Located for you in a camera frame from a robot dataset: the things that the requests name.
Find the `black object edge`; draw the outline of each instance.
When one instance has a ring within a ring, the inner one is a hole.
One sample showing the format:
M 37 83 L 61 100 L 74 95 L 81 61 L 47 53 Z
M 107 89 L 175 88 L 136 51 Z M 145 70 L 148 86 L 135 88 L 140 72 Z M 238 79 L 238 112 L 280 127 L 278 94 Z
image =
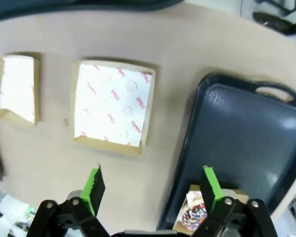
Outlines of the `black object edge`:
M 275 88 L 278 90 L 282 90 L 282 91 L 288 93 L 289 95 L 291 95 L 293 99 L 289 102 L 283 102 L 283 101 L 279 100 L 278 98 L 270 97 L 268 95 L 265 95 L 265 96 L 267 96 L 268 98 L 274 99 L 276 101 L 280 101 L 280 102 L 296 109 L 296 92 L 294 90 L 290 89 L 286 85 L 274 83 L 274 82 L 249 81 L 249 80 L 245 80 L 242 78 L 237 78 L 237 77 L 229 76 L 226 74 L 218 74 L 218 73 L 217 74 L 215 74 L 215 73 L 209 74 L 209 75 L 205 76 L 201 80 L 201 82 L 199 83 L 197 90 L 196 90 L 196 94 L 195 94 L 194 102 L 193 102 L 193 107 L 191 110 L 192 114 L 191 114 L 189 122 L 188 122 L 184 143 L 182 145 L 180 157 L 179 157 L 178 164 L 177 164 L 177 167 L 176 167 L 176 170 L 174 173 L 173 182 L 170 187 L 169 195 L 166 199 L 165 205 L 164 205 L 163 210 L 161 212 L 161 216 L 160 216 L 157 228 L 156 228 L 157 230 L 172 229 L 172 227 L 173 227 L 174 223 L 168 223 L 166 218 L 167 218 L 168 212 L 170 210 L 173 197 L 176 193 L 176 189 L 177 189 L 179 180 L 181 178 L 183 167 L 185 165 L 185 157 L 186 157 L 186 153 L 188 151 L 189 140 L 193 136 L 193 130 L 191 128 L 195 127 L 195 123 L 197 121 L 196 118 L 199 116 L 199 113 L 200 113 L 200 111 L 195 110 L 195 108 L 200 108 L 202 106 L 203 98 L 201 97 L 201 95 L 204 95 L 206 90 L 210 86 L 217 84 L 217 83 L 222 84 L 222 85 L 226 85 L 226 86 L 232 86 L 234 88 L 245 90 L 245 91 L 248 91 L 251 93 L 256 93 L 256 90 L 260 87 L 269 87 L 269 88 Z M 287 174 L 280 181 L 280 183 L 282 185 L 280 187 L 278 187 L 278 190 L 276 191 L 276 193 L 273 194 L 273 197 L 271 198 L 269 203 L 266 204 L 268 211 L 270 213 L 272 213 L 275 210 L 275 208 L 278 206 L 280 201 L 283 199 L 283 197 L 285 196 L 285 194 L 287 193 L 287 191 L 291 187 L 295 178 L 296 178 L 296 162 L 295 162 L 294 166 L 292 165 L 288 169 Z
M 33 1 L 31 4 L 22 7 L 14 7 L 12 9 L 5 9 L 2 6 L 0 9 L 0 21 L 20 17 L 25 15 L 32 15 L 38 13 L 55 12 L 55 11 L 73 11 L 73 10 L 129 10 L 129 11 L 153 11 L 166 7 L 173 6 L 183 0 L 152 0 L 152 1 L 131 1 L 131 0 L 55 0 L 53 3 L 41 1 Z

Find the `white paper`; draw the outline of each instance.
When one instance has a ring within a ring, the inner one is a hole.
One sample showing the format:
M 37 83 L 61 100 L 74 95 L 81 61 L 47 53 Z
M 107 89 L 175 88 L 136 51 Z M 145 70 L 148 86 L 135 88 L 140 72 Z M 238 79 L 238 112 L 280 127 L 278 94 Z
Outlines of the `white paper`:
M 81 64 L 75 98 L 74 137 L 138 147 L 151 75 Z
M 3 59 L 0 109 L 13 111 L 34 123 L 34 59 L 17 55 Z

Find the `screw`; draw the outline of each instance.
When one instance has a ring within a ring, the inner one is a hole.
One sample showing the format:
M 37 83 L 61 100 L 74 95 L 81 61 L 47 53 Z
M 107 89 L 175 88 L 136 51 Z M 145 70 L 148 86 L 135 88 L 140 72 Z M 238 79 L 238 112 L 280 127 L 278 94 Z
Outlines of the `screw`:
M 259 207 L 259 204 L 256 201 L 252 201 L 251 205 L 254 206 L 254 207 Z
M 74 205 L 74 206 L 78 205 L 78 203 L 79 203 L 79 200 L 78 200 L 78 199 L 74 199 L 74 200 L 73 200 L 73 205 Z
M 50 209 L 52 206 L 53 206 L 53 203 L 52 203 L 52 202 L 49 202 L 49 203 L 46 205 L 46 207 L 47 207 L 48 209 Z
M 225 203 L 226 203 L 227 205 L 232 205 L 232 200 L 231 200 L 230 198 L 226 198 L 226 199 L 225 199 Z

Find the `floor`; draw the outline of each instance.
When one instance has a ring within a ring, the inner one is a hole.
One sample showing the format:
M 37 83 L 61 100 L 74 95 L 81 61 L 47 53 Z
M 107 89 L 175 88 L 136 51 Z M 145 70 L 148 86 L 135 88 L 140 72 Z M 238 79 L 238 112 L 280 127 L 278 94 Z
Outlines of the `floor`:
M 282 17 L 281 11 L 267 2 L 257 3 L 255 0 L 185 0 L 187 3 L 202 5 L 242 18 L 253 20 L 252 13 L 255 11 L 263 11 L 276 16 Z M 292 9 L 294 7 L 294 0 L 281 0 L 286 8 Z M 287 17 L 282 17 L 293 23 L 296 22 L 296 12 Z

